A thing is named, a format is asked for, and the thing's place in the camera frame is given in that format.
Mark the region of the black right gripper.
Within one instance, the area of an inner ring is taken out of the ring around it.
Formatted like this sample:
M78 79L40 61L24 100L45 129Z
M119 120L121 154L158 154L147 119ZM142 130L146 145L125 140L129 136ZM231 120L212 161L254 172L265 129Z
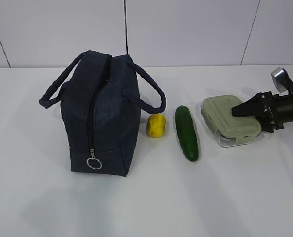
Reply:
M258 93L248 101L239 104L231 109L234 117L257 116L262 131L273 133L274 130L283 129L281 122L277 122L277 100L279 94L272 92Z

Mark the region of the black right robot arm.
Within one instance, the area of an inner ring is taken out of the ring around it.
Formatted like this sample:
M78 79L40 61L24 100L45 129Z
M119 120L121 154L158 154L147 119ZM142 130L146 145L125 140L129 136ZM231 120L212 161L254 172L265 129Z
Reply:
M235 117L255 117L262 131L273 133L274 130L283 129L284 123L293 122L293 94L258 93L233 107L231 114Z

